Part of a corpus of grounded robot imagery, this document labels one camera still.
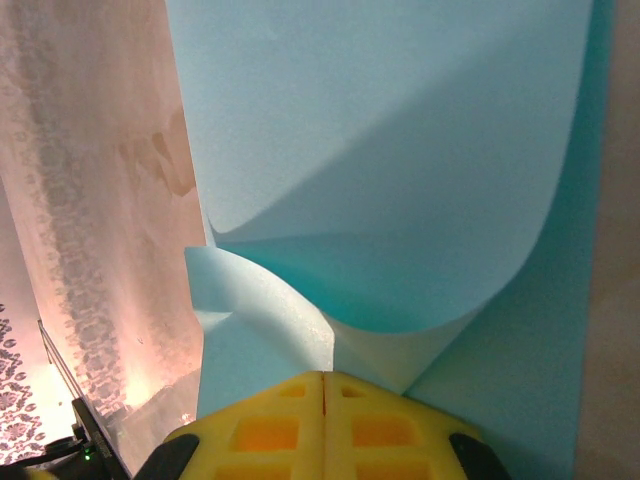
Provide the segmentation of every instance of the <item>patterned fabric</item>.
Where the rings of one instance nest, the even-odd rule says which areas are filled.
[[[44,450],[42,422],[30,403],[31,387],[20,367],[18,342],[10,337],[8,318],[0,318],[0,464],[39,455]]]

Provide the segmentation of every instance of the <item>stain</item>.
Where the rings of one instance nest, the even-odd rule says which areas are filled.
[[[171,193],[184,197],[195,188],[195,175],[189,154],[189,142],[187,140],[186,124],[182,110],[172,115],[170,121],[169,138],[176,139],[179,158],[174,158],[167,144],[167,136],[162,132],[151,135],[151,144],[155,151],[165,160],[164,166],[158,162],[167,188]]]

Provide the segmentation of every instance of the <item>black cable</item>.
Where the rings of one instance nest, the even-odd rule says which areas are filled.
[[[72,445],[68,448],[56,450],[51,453],[45,453],[44,455],[40,455],[37,457],[23,458],[22,460],[13,462],[10,466],[33,467],[36,465],[42,465],[43,463],[52,462],[62,457],[68,457],[69,455],[79,452],[80,450],[82,450],[82,445],[78,443],[77,445]]]

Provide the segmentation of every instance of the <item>lace curtain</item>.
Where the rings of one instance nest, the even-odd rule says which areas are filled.
[[[2,2],[0,98],[40,315],[135,471],[193,416],[202,351],[183,249],[204,233],[164,2]],[[154,427],[132,433],[158,392]]]

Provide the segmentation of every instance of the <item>square hole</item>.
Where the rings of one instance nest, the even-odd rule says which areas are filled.
[[[427,462],[366,463],[356,466],[358,480],[433,480]]]
[[[348,385],[345,385],[344,387],[342,387],[341,390],[342,390],[342,396],[345,398],[364,397],[364,393]]]
[[[420,435],[414,423],[399,415],[357,415],[351,423],[355,447],[414,446]]]
[[[237,452],[294,450],[300,421],[293,416],[255,416],[238,423],[231,448]]]
[[[304,397],[306,388],[304,385],[292,385],[280,392],[281,397]]]
[[[290,480],[286,465],[224,465],[218,467],[214,480]]]

